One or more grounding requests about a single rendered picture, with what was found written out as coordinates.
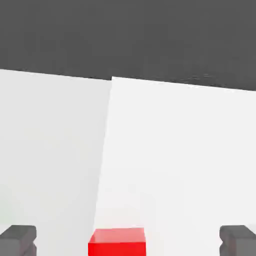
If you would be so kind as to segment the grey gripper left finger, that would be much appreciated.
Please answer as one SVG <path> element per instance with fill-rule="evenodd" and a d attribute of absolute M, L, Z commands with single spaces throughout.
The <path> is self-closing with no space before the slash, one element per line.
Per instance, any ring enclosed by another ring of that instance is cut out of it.
<path fill-rule="evenodd" d="M 0 256 L 37 256 L 34 225 L 11 225 L 0 234 Z"/>

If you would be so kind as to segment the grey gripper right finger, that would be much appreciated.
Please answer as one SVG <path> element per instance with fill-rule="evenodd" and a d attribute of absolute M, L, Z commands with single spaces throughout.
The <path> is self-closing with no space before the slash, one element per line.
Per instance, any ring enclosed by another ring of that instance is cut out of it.
<path fill-rule="evenodd" d="M 219 256 L 256 256 L 256 234 L 245 225 L 222 225 Z"/>

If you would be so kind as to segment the small red cube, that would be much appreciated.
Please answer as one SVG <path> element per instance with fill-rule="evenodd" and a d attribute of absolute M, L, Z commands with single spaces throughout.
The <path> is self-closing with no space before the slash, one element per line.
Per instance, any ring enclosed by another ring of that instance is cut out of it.
<path fill-rule="evenodd" d="M 147 256 L 144 228 L 97 228 L 88 242 L 88 256 Z"/>

